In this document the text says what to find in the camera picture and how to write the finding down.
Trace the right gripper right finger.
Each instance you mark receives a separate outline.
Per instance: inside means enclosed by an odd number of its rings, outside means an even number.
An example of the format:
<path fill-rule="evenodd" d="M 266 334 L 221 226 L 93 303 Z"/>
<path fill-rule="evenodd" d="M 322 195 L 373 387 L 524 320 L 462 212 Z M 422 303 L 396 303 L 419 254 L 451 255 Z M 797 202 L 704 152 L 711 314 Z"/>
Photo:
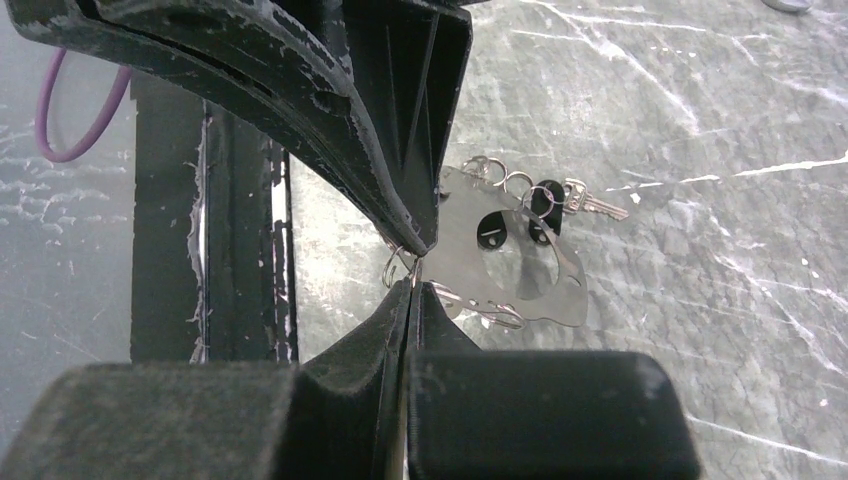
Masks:
<path fill-rule="evenodd" d="M 633 351 L 484 350 L 420 284 L 410 309 L 414 479 L 697 479 L 673 383 Z"/>

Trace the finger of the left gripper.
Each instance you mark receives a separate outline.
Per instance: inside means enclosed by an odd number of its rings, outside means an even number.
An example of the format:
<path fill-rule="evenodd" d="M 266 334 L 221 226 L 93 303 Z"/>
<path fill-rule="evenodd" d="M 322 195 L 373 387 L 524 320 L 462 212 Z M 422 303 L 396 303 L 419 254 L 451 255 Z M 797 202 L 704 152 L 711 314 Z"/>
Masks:
<path fill-rule="evenodd" d="M 343 84 L 317 38 L 318 2 L 11 1 L 7 9 L 28 40 L 132 67 L 247 121 L 374 223 L 362 209 L 377 177 L 363 162 L 345 165 L 351 125 L 317 104 L 318 90 Z"/>
<path fill-rule="evenodd" d="M 446 151 L 473 28 L 463 1 L 320 1 L 317 38 L 343 84 L 317 104 L 345 117 L 354 144 L 345 165 L 376 175 L 362 210 L 408 249 L 438 238 L 437 176 Z"/>

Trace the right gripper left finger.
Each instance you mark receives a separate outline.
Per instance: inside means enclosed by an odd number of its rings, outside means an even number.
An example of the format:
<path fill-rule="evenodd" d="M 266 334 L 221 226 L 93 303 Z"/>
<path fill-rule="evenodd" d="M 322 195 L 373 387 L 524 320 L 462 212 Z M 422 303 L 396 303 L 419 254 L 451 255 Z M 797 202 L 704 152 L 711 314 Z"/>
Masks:
<path fill-rule="evenodd" d="M 43 393 L 5 479 L 400 479 L 410 280 L 304 364 L 92 364 Z"/>

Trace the key bunch with rings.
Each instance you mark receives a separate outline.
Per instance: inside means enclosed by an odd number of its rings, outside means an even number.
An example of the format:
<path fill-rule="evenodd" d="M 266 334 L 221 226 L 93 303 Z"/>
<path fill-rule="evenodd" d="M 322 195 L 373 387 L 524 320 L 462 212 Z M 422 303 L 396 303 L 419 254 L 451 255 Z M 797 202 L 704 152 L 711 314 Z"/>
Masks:
<path fill-rule="evenodd" d="M 417 258 L 389 242 L 392 255 L 383 281 L 389 283 L 397 268 L 405 267 L 433 287 L 451 318 L 467 310 L 506 329 L 537 321 L 582 326 L 588 317 L 587 280 L 576 248 L 563 235 L 565 221 L 580 213 L 623 221 L 629 213 L 595 197 L 583 181 L 565 178 L 557 181 L 566 198 L 561 234 L 554 240 L 530 208 L 531 189 L 540 181 L 483 155 L 459 168 L 444 167 L 438 184 L 437 244 Z M 541 224 L 549 245 L 531 239 L 530 221 Z"/>

